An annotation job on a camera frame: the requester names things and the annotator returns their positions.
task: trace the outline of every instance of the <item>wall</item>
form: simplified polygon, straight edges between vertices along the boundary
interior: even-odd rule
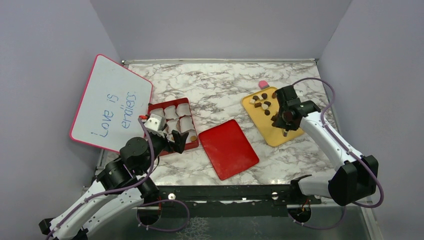
[[[345,138],[379,160],[384,239],[422,239],[424,1],[353,0],[318,62]]]
[[[321,56],[351,0],[91,0],[122,59]]]
[[[62,213],[91,181],[99,150],[68,132],[98,53],[119,61],[88,1],[2,1],[2,239],[44,239],[39,221]]]

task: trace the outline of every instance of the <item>yellow plate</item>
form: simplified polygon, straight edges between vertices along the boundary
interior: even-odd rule
[[[277,90],[277,88],[273,86],[267,87],[258,92],[250,94],[241,100],[241,104],[243,105],[244,109],[246,109],[247,113],[253,120],[257,129],[259,129],[260,134],[265,139],[266,143],[272,147],[277,147],[304,133],[304,131],[299,128],[297,131],[289,131],[288,135],[284,137],[283,130],[281,128],[273,127],[271,125],[273,123],[273,121],[271,121],[271,117],[278,113],[279,109],[277,98],[272,98],[272,95],[275,90]],[[255,108],[253,104],[249,103],[253,96],[259,96],[263,93],[266,93],[268,95],[267,99],[257,100],[255,101],[255,103],[263,103],[265,101],[270,102],[271,106],[269,106],[268,110],[271,112],[271,114],[269,116],[265,115],[265,111],[262,109],[262,107]]]

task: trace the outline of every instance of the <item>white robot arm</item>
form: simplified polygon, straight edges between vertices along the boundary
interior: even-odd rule
[[[332,198],[340,206],[346,206],[376,191],[378,162],[372,156],[363,156],[353,148],[328,123],[321,109],[313,101],[301,102],[293,85],[275,91],[279,104],[274,127],[288,131],[301,128],[329,158],[334,175],[306,175],[291,181],[299,194]]]
[[[158,134],[166,128],[165,122],[163,117],[152,114],[145,126],[142,124],[150,143],[141,137],[130,139],[119,151],[120,156],[106,164],[68,210],[56,218],[43,219],[39,227],[47,239],[87,239],[125,210],[156,201],[159,189],[149,178],[154,160],[163,150],[182,153],[188,136],[173,131],[174,141],[169,142],[166,135]]]

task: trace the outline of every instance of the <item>marble surface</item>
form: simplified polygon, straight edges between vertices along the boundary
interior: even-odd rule
[[[267,145],[241,104],[243,97],[260,90],[260,80],[281,88],[301,78],[319,78],[314,62],[130,64],[128,69],[153,83],[153,104],[187,97],[198,134],[235,119],[259,157],[255,166],[221,181],[200,145],[161,157],[151,175],[156,185],[288,184],[307,174],[334,173],[327,156],[306,133],[278,147]],[[318,81],[303,81],[295,89],[302,92],[302,101],[312,100],[322,109],[328,104]],[[326,117],[335,127],[331,111]],[[117,157],[106,154],[108,160]]]

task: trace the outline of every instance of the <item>pink block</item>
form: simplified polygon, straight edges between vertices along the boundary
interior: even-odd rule
[[[268,82],[267,81],[264,81],[264,80],[262,80],[262,81],[260,81],[259,82],[259,88],[262,90],[262,89],[266,89],[266,88],[269,88],[270,87],[270,85],[268,85]]]

